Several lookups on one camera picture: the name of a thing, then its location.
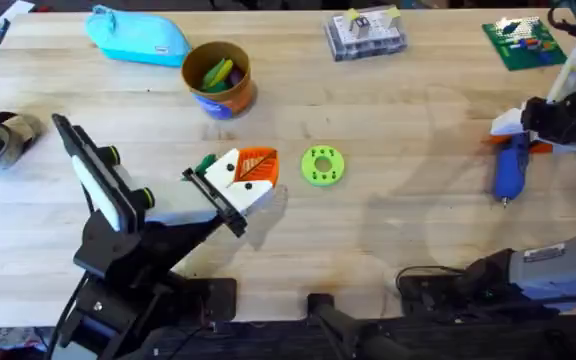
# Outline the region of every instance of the blue pouch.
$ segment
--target blue pouch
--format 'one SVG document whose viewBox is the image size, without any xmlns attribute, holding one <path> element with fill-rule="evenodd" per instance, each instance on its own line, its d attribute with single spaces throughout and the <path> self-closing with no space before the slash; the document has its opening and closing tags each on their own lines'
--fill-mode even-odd
<svg viewBox="0 0 576 360">
<path fill-rule="evenodd" d="M 190 51 L 183 33 L 161 16 L 117 11 L 97 5 L 86 32 L 111 59 L 180 67 Z"/>
</svg>

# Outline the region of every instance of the orange piece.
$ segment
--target orange piece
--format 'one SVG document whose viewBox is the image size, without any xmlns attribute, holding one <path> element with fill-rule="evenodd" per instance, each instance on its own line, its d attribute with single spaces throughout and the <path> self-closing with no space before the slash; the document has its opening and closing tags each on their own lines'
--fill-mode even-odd
<svg viewBox="0 0 576 360">
<path fill-rule="evenodd" d="M 552 152 L 552 145 L 539 141 L 530 146 L 530 152 L 536 154 L 550 153 Z"/>
<path fill-rule="evenodd" d="M 269 180 L 274 187 L 279 177 L 279 155 L 270 147 L 239 149 L 235 181 Z"/>
<path fill-rule="evenodd" d="M 493 145 L 503 144 L 506 141 L 510 140 L 511 137 L 512 135 L 490 135 L 488 139 L 483 140 L 482 142 Z"/>
</svg>

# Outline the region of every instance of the cup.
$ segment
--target cup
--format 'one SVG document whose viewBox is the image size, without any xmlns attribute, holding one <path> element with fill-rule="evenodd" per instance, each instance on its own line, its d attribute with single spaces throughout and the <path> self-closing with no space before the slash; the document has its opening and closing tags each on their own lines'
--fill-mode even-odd
<svg viewBox="0 0 576 360">
<path fill-rule="evenodd" d="M 217 93 L 201 91 L 204 75 L 221 59 L 230 59 L 243 73 L 242 80 L 232 88 Z M 252 102 L 248 55 L 237 45 L 216 41 L 194 48 L 181 65 L 181 76 L 199 105 L 215 119 L 231 119 Z"/>
</svg>

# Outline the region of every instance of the wooden table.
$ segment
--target wooden table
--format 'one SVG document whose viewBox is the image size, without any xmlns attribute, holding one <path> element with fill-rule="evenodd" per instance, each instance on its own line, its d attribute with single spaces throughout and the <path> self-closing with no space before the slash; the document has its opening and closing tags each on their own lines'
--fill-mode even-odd
<svg viewBox="0 0 576 360">
<path fill-rule="evenodd" d="M 572 15 L 561 11 L 569 20 Z M 463 266 L 496 250 L 576 235 L 576 157 L 535 156 L 508 209 L 491 198 L 491 120 L 545 96 L 559 67 L 508 72 L 481 30 L 545 10 L 404 11 L 404 53 L 334 63 L 324 13 L 165 13 L 192 44 L 232 41 L 250 55 L 254 107 L 232 121 L 202 112 L 179 70 L 104 58 L 87 14 L 20 16 L 0 50 L 0 111 L 33 114 L 46 134 L 0 175 L 0 326 L 52 325 L 81 275 L 72 263 L 88 216 L 50 114 L 116 145 L 134 175 L 178 179 L 207 153 L 279 150 L 273 203 L 236 239 L 218 231 L 176 269 L 239 282 L 236 320 L 304 316 L 330 292 L 356 317 L 400 314 L 404 266 Z M 553 34 L 569 53 L 575 40 Z M 343 153 L 347 172 L 317 188 L 299 163 L 311 145 Z"/>
</svg>

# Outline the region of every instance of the glue gun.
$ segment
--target glue gun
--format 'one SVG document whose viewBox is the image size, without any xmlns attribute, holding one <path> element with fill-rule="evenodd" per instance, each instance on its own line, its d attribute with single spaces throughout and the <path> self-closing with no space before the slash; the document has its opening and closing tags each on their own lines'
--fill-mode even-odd
<svg viewBox="0 0 576 360">
<path fill-rule="evenodd" d="M 513 135 L 499 149 L 493 193 L 504 207 L 524 189 L 529 145 L 528 133 L 521 133 Z"/>
</svg>

